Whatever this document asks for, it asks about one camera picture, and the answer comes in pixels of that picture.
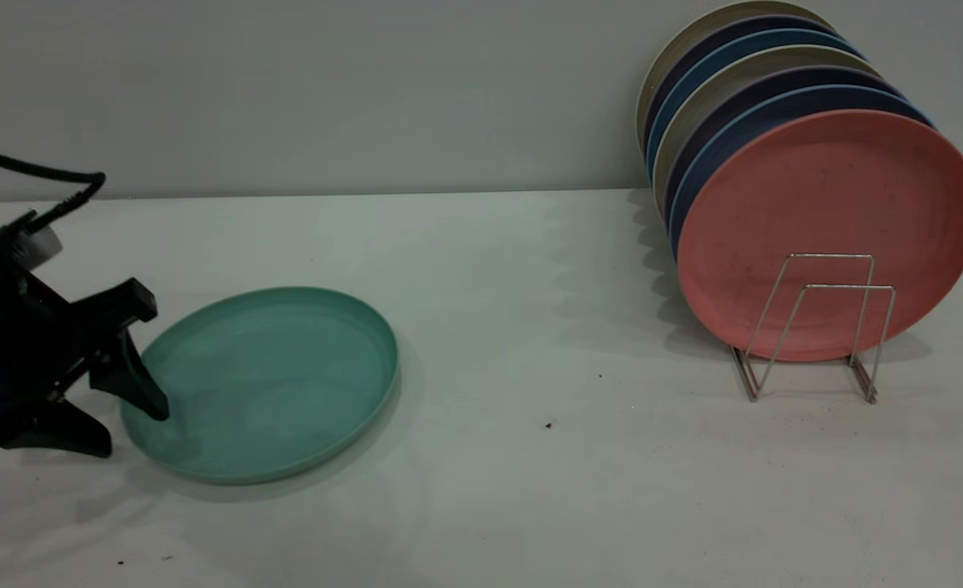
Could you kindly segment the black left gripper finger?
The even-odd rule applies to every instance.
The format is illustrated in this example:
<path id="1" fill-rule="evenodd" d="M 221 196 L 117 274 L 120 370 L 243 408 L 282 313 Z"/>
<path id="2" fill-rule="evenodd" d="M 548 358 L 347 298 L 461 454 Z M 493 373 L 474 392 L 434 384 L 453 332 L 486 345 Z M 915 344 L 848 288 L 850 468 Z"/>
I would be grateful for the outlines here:
<path id="1" fill-rule="evenodd" d="M 37 399 L 1 414 L 0 448 L 55 449 L 108 458 L 113 444 L 100 421 L 66 399 Z"/>
<path id="2" fill-rule="evenodd" d="M 129 332 L 131 324 L 148 323 L 157 315 L 154 294 L 134 278 L 73 304 L 89 387 L 122 399 L 153 420 L 166 421 L 170 404 L 146 371 Z"/>

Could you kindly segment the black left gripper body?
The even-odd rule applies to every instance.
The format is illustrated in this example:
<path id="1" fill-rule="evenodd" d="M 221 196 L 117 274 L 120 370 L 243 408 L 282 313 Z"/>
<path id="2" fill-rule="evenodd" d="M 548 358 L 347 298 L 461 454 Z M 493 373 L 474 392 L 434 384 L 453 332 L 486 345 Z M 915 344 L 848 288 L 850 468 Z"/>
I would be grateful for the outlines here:
<path id="1" fill-rule="evenodd" d="M 87 369 L 74 302 L 0 253 L 0 416 L 37 399 L 68 401 Z"/>

